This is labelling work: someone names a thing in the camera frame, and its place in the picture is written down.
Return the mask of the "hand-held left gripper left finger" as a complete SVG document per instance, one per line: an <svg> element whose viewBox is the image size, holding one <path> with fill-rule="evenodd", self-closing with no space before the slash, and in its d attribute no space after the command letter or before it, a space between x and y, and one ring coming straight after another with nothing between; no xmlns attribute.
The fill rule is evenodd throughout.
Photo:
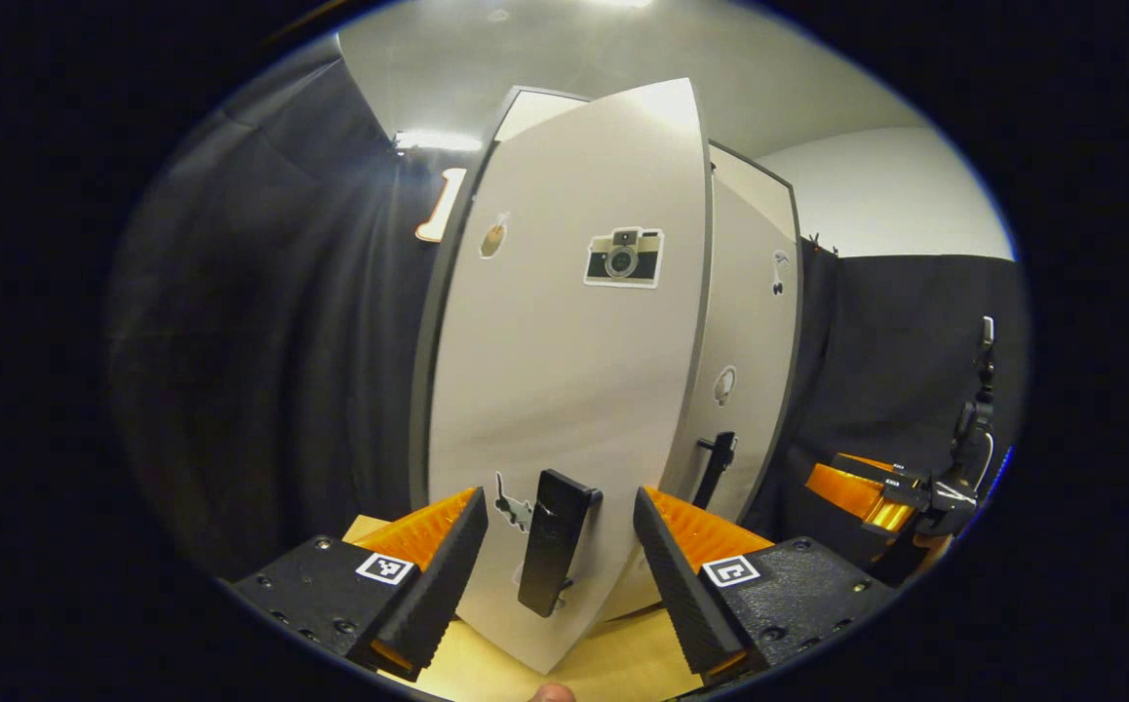
<svg viewBox="0 0 1129 702"><path fill-rule="evenodd" d="M360 539L306 538L229 593L307 647L413 683L456 614L487 526L485 491L466 488Z"/></svg>

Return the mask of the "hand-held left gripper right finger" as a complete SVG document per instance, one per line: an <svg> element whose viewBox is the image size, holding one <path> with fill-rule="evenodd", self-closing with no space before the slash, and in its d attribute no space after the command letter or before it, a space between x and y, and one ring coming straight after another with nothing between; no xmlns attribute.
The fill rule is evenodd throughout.
<svg viewBox="0 0 1129 702"><path fill-rule="evenodd" d="M655 488L636 494L633 528L703 683L796 665L896 599L894 587L813 538L770 542Z"/></svg>

